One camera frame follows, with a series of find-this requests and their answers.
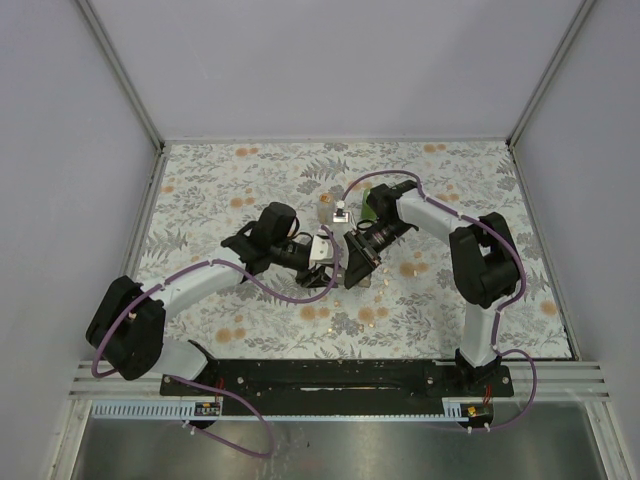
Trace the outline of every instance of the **black connector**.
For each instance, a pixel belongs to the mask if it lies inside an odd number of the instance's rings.
[[[140,284],[127,276],[111,283],[85,334],[95,349],[120,313],[140,295]],[[125,380],[140,378],[160,358],[165,314],[161,301],[146,298],[111,337],[102,356]]]
[[[271,202],[257,222],[249,222],[221,245],[236,252],[252,275],[264,272],[272,263],[303,272],[309,269],[311,245],[288,238],[295,221],[293,208]]]
[[[494,212],[479,220],[516,250],[502,215]],[[469,303],[489,308],[498,298],[515,291],[520,279],[515,260],[498,240],[482,228],[477,225],[457,228],[449,234],[449,245],[456,287]],[[489,253],[483,255],[481,247],[489,248]]]

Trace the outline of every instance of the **floral tablecloth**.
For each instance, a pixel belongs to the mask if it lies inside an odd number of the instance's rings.
[[[138,279],[164,277],[209,258],[272,201],[291,205],[302,229],[318,227],[324,192],[338,197],[364,173],[400,168],[421,176],[433,195],[482,215],[498,211],[509,222],[528,276],[524,301],[505,310],[500,347],[535,357],[566,358],[565,330],[542,263],[506,146],[502,142],[280,143],[172,145]],[[350,204],[359,211],[362,189]],[[448,247],[425,232],[407,233],[383,254],[370,288],[335,289],[307,306],[285,304],[252,284],[202,300],[169,321],[166,334],[194,339],[219,358],[448,358],[460,343],[465,302],[455,289]],[[290,296],[291,271],[263,276]]]

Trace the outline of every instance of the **green object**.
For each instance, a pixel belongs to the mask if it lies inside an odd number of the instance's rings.
[[[371,207],[367,205],[367,197],[369,196],[369,188],[365,189],[362,193],[362,211],[360,213],[360,220],[371,220],[372,222],[376,221],[376,214]]]

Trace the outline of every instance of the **metal floor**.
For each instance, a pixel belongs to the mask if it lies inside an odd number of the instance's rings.
[[[498,418],[516,412],[498,405]],[[467,435],[417,423],[277,422],[278,450],[256,460],[176,423],[91,419],[74,480],[606,479],[580,404],[541,403],[513,428]],[[212,431],[262,449],[257,422]]]

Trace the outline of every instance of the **white wall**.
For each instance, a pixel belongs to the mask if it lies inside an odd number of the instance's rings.
[[[0,11],[0,476],[35,479],[153,152],[73,2]]]
[[[580,0],[93,0],[167,139],[506,138]]]
[[[599,2],[517,145],[572,324],[640,458],[640,3]]]

